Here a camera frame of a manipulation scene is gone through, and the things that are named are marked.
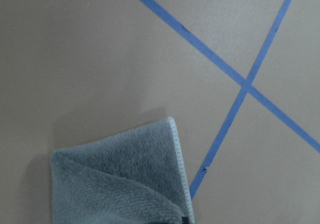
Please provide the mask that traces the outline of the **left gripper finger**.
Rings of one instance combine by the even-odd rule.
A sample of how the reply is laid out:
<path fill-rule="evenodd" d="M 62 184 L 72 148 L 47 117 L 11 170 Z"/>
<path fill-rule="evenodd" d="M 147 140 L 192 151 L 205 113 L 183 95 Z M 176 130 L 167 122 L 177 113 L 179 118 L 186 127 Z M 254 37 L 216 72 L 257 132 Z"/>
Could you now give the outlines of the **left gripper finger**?
<path fill-rule="evenodd" d="M 190 224 L 190 220 L 187 216 L 181 217 L 182 224 Z"/>

